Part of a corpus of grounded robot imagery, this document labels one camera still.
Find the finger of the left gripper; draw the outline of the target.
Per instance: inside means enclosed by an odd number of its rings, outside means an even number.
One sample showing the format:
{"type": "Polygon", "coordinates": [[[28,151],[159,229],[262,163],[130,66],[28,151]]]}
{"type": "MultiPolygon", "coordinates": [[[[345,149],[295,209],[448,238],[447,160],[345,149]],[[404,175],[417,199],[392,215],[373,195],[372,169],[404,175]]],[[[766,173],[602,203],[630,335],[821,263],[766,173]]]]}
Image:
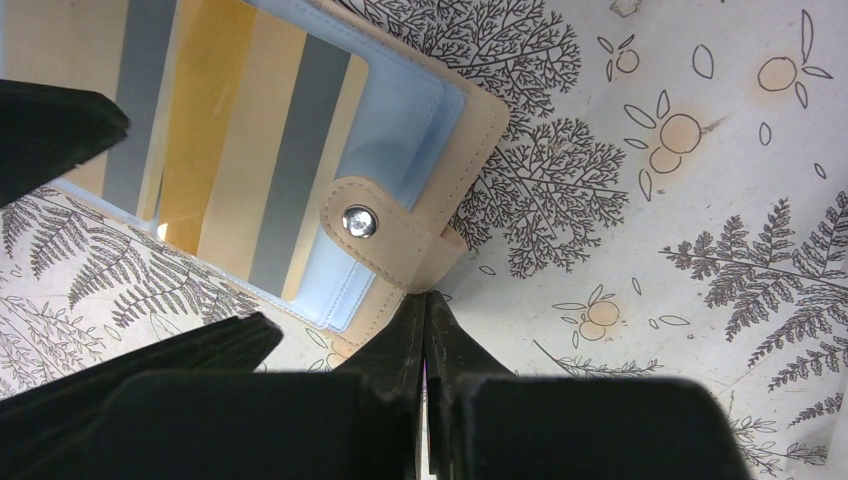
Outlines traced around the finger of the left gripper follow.
{"type": "Polygon", "coordinates": [[[120,143],[129,128],[129,118],[101,93],[3,80],[1,205],[120,143]]]}
{"type": "Polygon", "coordinates": [[[130,378],[159,370],[251,372],[281,343],[282,329],[256,312],[204,325],[1,401],[1,477],[27,471],[71,446],[130,378]]]}

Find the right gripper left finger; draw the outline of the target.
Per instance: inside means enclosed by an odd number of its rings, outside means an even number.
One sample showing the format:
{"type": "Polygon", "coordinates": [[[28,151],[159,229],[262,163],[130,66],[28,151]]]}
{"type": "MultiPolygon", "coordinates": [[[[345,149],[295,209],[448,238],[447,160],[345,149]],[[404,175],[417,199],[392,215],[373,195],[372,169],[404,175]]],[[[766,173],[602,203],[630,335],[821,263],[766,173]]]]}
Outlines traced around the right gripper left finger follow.
{"type": "Polygon", "coordinates": [[[426,299],[328,372],[134,376],[20,479],[416,479],[426,299]]]}

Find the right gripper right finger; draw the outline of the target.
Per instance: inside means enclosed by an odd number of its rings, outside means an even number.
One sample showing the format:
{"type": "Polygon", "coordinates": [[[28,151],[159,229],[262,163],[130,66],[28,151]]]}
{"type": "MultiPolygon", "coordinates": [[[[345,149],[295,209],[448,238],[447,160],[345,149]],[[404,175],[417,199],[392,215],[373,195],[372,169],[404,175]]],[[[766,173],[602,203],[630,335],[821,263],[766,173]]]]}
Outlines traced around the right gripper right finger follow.
{"type": "Polygon", "coordinates": [[[440,479],[746,479],[717,402],[682,379],[522,377],[443,296],[424,327],[430,471],[440,479]]]}

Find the beige card holder wallet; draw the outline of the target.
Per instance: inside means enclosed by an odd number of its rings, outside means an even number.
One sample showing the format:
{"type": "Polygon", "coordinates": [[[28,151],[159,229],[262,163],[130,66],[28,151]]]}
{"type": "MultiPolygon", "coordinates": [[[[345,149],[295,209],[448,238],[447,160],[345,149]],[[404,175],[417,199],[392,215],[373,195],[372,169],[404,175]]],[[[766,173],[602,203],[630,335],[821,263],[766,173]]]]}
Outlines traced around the beige card holder wallet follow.
{"type": "Polygon", "coordinates": [[[79,348],[140,325],[173,334],[179,317],[212,322],[269,307],[355,348],[406,295],[431,289],[465,253],[448,222],[505,129],[506,105],[330,1],[243,1],[364,59],[369,76],[296,298],[286,301],[172,247],[141,221],[59,177],[1,211],[1,251],[57,287],[62,308],[29,297],[31,319],[59,318],[79,348]]]}

